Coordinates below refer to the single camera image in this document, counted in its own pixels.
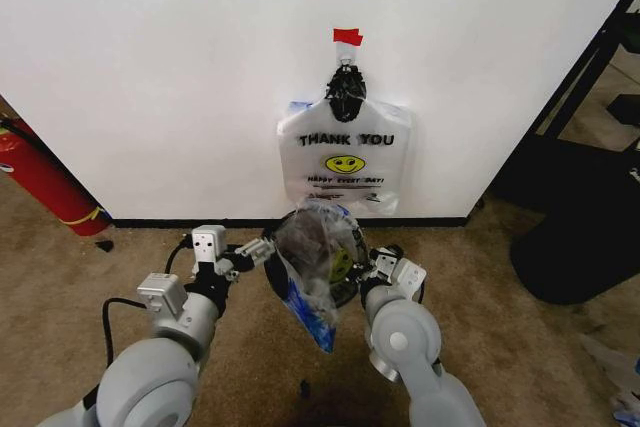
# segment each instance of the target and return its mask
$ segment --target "red tape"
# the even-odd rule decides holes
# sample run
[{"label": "red tape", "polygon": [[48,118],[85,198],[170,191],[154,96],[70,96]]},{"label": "red tape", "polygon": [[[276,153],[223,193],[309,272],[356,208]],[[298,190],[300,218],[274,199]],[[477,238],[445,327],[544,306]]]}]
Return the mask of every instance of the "red tape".
[{"label": "red tape", "polygon": [[333,41],[360,47],[362,44],[360,29],[333,29]]}]

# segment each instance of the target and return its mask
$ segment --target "white wall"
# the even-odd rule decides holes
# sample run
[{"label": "white wall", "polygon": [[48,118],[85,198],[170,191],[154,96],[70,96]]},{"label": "white wall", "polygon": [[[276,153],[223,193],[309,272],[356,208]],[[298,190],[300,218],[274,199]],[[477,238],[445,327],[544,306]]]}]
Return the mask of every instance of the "white wall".
[{"label": "white wall", "polygon": [[276,120],[359,27],[418,124],[397,215],[465,216],[616,2],[0,0],[0,91],[115,217],[278,217]]}]

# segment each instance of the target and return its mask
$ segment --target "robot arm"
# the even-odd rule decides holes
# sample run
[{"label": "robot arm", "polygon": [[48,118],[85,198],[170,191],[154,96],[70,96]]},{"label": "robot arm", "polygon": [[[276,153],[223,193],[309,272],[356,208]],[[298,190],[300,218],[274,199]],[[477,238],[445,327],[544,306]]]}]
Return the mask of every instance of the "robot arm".
[{"label": "robot arm", "polygon": [[96,387],[72,409],[40,427],[180,427],[190,414],[198,377],[231,283],[254,263],[227,251],[221,226],[194,229],[194,281],[153,273],[138,286],[152,321],[150,339],[126,348]]},{"label": "robot arm", "polygon": [[[388,247],[372,253],[374,270],[361,289],[368,321],[369,360],[387,379],[402,381],[411,397],[413,427],[484,427],[473,398],[439,361],[436,319],[411,300],[426,272]],[[375,285],[380,281],[391,285]]]}]

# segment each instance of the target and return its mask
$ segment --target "black cable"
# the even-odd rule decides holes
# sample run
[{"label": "black cable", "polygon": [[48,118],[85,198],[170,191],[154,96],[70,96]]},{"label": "black cable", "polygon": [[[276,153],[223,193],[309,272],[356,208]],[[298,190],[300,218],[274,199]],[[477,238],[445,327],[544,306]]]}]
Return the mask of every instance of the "black cable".
[{"label": "black cable", "polygon": [[176,245],[175,249],[173,249],[169,254],[169,258],[167,259],[167,265],[164,268],[164,273],[165,274],[171,273],[171,266],[173,265],[173,259],[176,258],[176,255],[178,255],[178,252],[180,252],[182,249],[192,249],[192,248],[193,248],[193,240],[191,240],[191,236],[185,235],[184,238],[180,241],[180,243]]},{"label": "black cable", "polygon": [[111,323],[109,322],[109,306],[111,304],[125,304],[138,309],[145,309],[145,305],[135,300],[112,297],[102,304],[102,328],[104,330],[104,343],[107,348],[107,367],[113,363],[113,337],[111,336]]},{"label": "black cable", "polygon": [[422,281],[422,285],[420,286],[420,296],[418,297],[418,303],[422,303],[422,299],[424,299],[424,280]]}]

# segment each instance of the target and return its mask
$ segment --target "plastic bag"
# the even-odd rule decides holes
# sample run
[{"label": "plastic bag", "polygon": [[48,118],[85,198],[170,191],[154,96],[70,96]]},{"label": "plastic bag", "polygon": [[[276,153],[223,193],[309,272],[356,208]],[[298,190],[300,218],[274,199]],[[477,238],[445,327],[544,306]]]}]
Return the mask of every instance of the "plastic bag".
[{"label": "plastic bag", "polygon": [[411,116],[399,107],[366,98],[355,61],[362,37],[339,31],[336,70],[325,98],[292,102],[278,123],[278,139],[288,197],[327,199],[357,215],[391,215],[400,196]]},{"label": "plastic bag", "polygon": [[342,207],[307,200],[283,221],[272,240],[287,273],[285,304],[317,344],[331,352],[338,323],[333,289],[348,282],[351,270],[367,259],[357,222]]},{"label": "plastic bag", "polygon": [[621,390],[611,398],[613,417],[620,425],[640,427],[640,356],[609,349],[592,337],[580,336],[582,345]]}]

